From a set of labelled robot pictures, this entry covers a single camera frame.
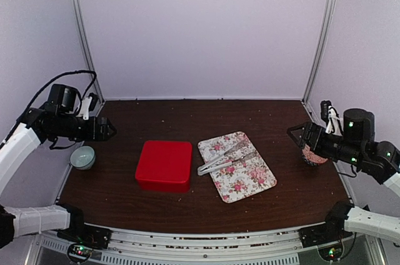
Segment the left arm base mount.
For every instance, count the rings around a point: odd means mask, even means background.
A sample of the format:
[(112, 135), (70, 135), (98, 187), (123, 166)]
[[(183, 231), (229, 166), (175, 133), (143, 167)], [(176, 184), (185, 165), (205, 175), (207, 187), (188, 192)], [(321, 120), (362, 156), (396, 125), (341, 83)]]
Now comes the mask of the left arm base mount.
[(112, 231), (108, 228), (88, 224), (57, 230), (58, 238), (70, 242), (66, 255), (75, 264), (88, 261), (95, 250), (107, 249), (111, 235)]

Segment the red box lid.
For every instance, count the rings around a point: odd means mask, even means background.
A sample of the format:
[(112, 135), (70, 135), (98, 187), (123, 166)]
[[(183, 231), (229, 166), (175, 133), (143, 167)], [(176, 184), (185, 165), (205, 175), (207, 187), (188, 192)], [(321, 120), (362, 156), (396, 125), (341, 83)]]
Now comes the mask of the red box lid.
[(146, 141), (135, 178), (156, 184), (186, 184), (190, 180), (193, 146), (182, 141)]

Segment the black white kitchen tongs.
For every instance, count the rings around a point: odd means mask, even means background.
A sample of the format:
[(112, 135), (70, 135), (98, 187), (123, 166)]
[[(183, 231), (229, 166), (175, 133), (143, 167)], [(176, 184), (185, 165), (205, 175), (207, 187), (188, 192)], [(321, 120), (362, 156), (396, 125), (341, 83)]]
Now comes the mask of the black white kitchen tongs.
[(198, 167), (197, 175), (203, 176), (205, 174), (212, 173), (214, 171), (232, 166), (238, 162), (247, 161), (253, 157), (255, 150), (249, 151), (247, 154), (241, 152), (241, 149), (248, 148), (250, 146), (249, 140), (242, 140), (230, 147), (227, 151), (216, 156), (214, 159), (205, 162), (202, 166)]

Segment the red chocolate box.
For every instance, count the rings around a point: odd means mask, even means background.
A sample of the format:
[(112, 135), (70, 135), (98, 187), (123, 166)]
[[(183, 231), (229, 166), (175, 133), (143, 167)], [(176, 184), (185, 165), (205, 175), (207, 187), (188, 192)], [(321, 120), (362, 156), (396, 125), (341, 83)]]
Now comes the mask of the red chocolate box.
[(157, 191), (164, 193), (185, 193), (190, 189), (190, 179), (183, 181), (145, 180), (136, 179), (139, 187), (145, 191)]

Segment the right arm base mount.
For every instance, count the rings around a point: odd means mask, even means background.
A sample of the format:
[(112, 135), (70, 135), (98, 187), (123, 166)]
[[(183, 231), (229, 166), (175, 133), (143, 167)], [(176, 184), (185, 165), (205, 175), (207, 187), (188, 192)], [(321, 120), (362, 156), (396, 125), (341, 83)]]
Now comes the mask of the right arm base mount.
[(303, 248), (316, 248), (324, 261), (339, 261), (344, 254), (343, 237), (327, 224), (303, 227), (299, 231)]

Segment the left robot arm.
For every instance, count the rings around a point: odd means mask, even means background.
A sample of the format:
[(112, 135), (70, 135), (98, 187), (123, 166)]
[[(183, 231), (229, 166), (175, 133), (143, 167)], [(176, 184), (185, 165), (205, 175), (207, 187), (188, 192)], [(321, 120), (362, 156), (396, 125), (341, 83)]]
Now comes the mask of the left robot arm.
[[(90, 116), (98, 101), (96, 94), (80, 93), (75, 87), (56, 82), (64, 76), (78, 74), (90, 74), (92, 82), (97, 79), (96, 72), (87, 69), (63, 72), (41, 87), (16, 119), (1, 142), (2, 190), (26, 158), (46, 141), (51, 142), (51, 150), (58, 150), (60, 138), (77, 144), (108, 141), (117, 134), (108, 118)], [(39, 108), (33, 107), (44, 88), (51, 89), (47, 101)], [(60, 238), (92, 248), (108, 246), (108, 239), (101, 232), (95, 232), (85, 224), (83, 211), (69, 204), (20, 208), (1, 206), (2, 247), (21, 236), (44, 231), (56, 231)]]

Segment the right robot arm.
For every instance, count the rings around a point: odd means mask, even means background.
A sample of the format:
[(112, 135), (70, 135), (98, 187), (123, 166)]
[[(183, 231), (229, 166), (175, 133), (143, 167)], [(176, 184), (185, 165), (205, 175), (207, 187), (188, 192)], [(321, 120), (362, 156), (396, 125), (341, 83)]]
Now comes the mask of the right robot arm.
[[(321, 104), (322, 127), (313, 122), (287, 129), (300, 149), (323, 159), (341, 161), (355, 173), (362, 172), (399, 194), (399, 149), (389, 141), (376, 142), (372, 112), (352, 108), (339, 117), (328, 101)], [(399, 218), (365, 210), (349, 202), (337, 202), (325, 218), (320, 234), (333, 241), (342, 232), (361, 233), (399, 244)]]

